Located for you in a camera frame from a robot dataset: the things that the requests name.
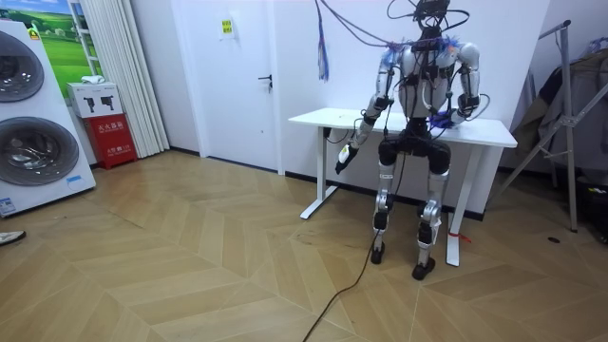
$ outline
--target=door handle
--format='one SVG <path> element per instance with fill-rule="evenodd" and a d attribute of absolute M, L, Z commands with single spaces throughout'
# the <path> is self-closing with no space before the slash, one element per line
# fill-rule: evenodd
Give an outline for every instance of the door handle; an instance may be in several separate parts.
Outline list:
<path fill-rule="evenodd" d="M 259 80 L 269 80 L 270 83 L 268 84 L 268 92 L 271 91 L 271 89 L 273 88 L 273 74 L 270 74 L 266 77 L 258 77 Z"/>

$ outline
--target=herringbone parquet floor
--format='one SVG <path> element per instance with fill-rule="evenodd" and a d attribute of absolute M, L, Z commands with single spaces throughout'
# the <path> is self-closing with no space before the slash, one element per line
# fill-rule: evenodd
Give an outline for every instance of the herringbone parquet floor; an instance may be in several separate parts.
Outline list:
<path fill-rule="evenodd" d="M 94 191 L 0 221 L 29 233 L 0 248 L 0 341 L 301 341 L 372 238 L 372 197 L 338 191 L 303 221 L 314 184 L 221 161 L 166 152 L 95 177 Z M 409 275 L 415 208 L 397 204 L 385 261 L 312 340 L 608 341 L 608 249 L 567 233 L 535 181 L 465 221 L 459 268 L 444 231 L 422 283 Z"/>

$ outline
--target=washer door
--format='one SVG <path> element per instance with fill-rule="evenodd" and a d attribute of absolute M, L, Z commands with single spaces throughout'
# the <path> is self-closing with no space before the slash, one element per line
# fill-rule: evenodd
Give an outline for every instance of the washer door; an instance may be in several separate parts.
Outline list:
<path fill-rule="evenodd" d="M 76 166 L 79 149 L 68 130 L 52 121 L 21 117 L 0 122 L 0 180 L 17 185 L 58 181 Z"/>
<path fill-rule="evenodd" d="M 0 103 L 23 101 L 40 90 L 45 72 L 36 54 L 0 31 Z"/>

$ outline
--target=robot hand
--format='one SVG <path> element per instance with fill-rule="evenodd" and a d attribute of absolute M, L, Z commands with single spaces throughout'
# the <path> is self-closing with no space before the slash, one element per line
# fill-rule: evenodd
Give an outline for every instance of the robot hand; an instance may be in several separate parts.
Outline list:
<path fill-rule="evenodd" d="M 479 96 L 462 94 L 458 97 L 458 115 L 468 118 L 479 106 Z"/>
<path fill-rule="evenodd" d="M 358 148 L 352 147 L 350 142 L 347 143 L 338 154 L 338 162 L 335 164 L 335 173 L 339 175 L 342 170 L 349 166 L 349 163 L 354 159 L 358 152 Z"/>
<path fill-rule="evenodd" d="M 451 128 L 453 127 L 456 123 L 452 121 L 452 117 L 453 114 L 457 111 L 458 109 L 452 109 L 450 112 L 447 111 L 443 111 L 443 112 L 439 112 L 433 116 L 430 117 L 430 127 L 434 128 Z"/>

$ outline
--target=white desk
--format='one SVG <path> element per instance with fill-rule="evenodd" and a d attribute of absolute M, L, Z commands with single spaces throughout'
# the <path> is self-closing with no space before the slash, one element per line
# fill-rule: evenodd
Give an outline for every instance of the white desk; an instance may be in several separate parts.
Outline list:
<path fill-rule="evenodd" d="M 382 132 L 386 120 L 386 112 L 376 121 L 373 128 L 375 132 Z M 323 108 L 311 113 L 291 118 L 289 121 L 296 124 L 317 126 L 317 155 L 316 155 L 316 200 L 302 214 L 307 219 L 318 209 L 323 202 L 337 189 L 337 186 L 326 186 L 327 170 L 327 141 L 323 137 L 323 128 L 353 129 L 353 122 L 362 118 L 359 110 Z M 399 133 L 406 127 L 406 118 L 403 113 L 393 112 L 389 117 L 388 129 L 390 133 Z M 441 133 L 443 129 L 434 128 L 433 136 Z M 452 266 L 460 265 L 460 226 L 463 222 L 466 203 L 471 192 L 479 159 L 486 146 L 514 148 L 517 142 L 508 129 L 498 120 L 476 119 L 462 123 L 454 128 L 447 129 L 439 138 L 444 142 L 471 144 L 471 152 L 466 166 L 465 180 L 460 189 L 458 202 L 454 213 L 448 215 L 448 236 L 446 262 Z"/>

